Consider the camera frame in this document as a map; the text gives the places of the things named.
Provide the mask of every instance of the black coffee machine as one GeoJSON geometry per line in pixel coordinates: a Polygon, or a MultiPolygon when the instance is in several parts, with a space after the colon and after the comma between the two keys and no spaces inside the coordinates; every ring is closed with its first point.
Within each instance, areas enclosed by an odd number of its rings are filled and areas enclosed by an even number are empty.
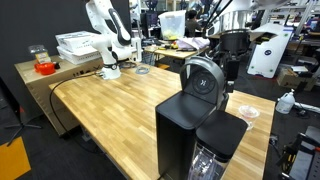
{"type": "Polygon", "coordinates": [[[247,124],[224,110],[224,74],[193,57],[180,71],[182,91],[156,107],[158,170],[164,179],[220,179],[247,124]]]}

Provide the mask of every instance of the gray floor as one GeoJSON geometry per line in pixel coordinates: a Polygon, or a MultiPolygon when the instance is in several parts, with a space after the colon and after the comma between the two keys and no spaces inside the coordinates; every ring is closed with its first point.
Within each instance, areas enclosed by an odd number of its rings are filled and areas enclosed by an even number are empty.
{"type": "MultiPolygon", "coordinates": [[[[173,71],[177,72],[179,65],[175,64],[174,66],[173,71]]],[[[279,87],[275,79],[248,75],[245,72],[245,66],[246,62],[242,62],[239,78],[235,85],[236,90],[272,101],[289,91],[287,88],[279,87]]],[[[296,97],[296,101],[320,107],[319,92],[319,87],[314,88],[311,92],[302,92],[296,97]]],[[[0,108],[3,105],[5,105],[5,102],[0,101],[0,108]]],[[[0,144],[3,144],[15,132],[14,129],[7,130],[4,127],[16,123],[16,119],[8,107],[0,109],[0,115],[0,144]]],[[[59,138],[46,117],[41,116],[34,119],[30,124],[40,125],[43,129],[25,129],[22,132],[32,170],[18,179],[124,179],[105,156],[83,150],[75,143],[73,138],[59,138]]],[[[289,115],[275,112],[272,133],[279,138],[278,151],[281,153],[283,146],[292,142],[298,132],[305,132],[309,125],[320,128],[320,115],[309,112],[309,116],[300,118],[295,110],[292,110],[289,115]]],[[[79,130],[75,130],[72,134],[81,145],[99,153],[93,142],[85,143],[81,139],[79,130]]],[[[278,159],[275,149],[269,146],[264,179],[277,179],[280,169],[275,163],[278,159]]]]}

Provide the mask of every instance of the bottle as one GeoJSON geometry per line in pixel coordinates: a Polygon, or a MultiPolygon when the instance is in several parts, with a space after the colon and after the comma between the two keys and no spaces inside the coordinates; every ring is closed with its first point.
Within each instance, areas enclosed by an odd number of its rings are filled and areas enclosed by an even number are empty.
{"type": "Polygon", "coordinates": [[[279,100],[276,110],[282,114],[288,114],[295,103],[295,99],[293,97],[293,91],[289,93],[285,93],[279,100]]]}

